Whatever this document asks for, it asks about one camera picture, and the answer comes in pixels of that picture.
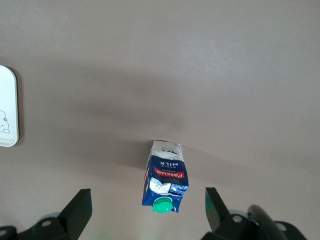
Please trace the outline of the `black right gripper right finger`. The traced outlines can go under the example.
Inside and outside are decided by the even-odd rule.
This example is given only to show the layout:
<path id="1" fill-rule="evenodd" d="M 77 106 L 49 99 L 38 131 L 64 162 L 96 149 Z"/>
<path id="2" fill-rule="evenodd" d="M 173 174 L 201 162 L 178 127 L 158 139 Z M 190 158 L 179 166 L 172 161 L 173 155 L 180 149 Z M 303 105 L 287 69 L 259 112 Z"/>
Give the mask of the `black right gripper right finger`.
<path id="1" fill-rule="evenodd" d="M 204 235 L 206 240 L 245 239 L 250 226 L 249 220 L 240 214 L 230 213 L 214 187 L 205 189 L 205 213 L 211 228 Z"/>

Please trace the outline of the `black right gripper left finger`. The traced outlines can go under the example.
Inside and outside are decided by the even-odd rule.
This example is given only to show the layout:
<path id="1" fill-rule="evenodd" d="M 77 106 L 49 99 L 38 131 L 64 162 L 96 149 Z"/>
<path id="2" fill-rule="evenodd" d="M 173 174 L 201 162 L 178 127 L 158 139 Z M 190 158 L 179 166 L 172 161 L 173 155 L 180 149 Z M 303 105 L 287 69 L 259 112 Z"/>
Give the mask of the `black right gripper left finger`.
<path id="1" fill-rule="evenodd" d="M 32 227 L 35 240 L 77 240 L 92 216 L 91 190 L 81 189 L 57 217 L 47 217 Z"/>

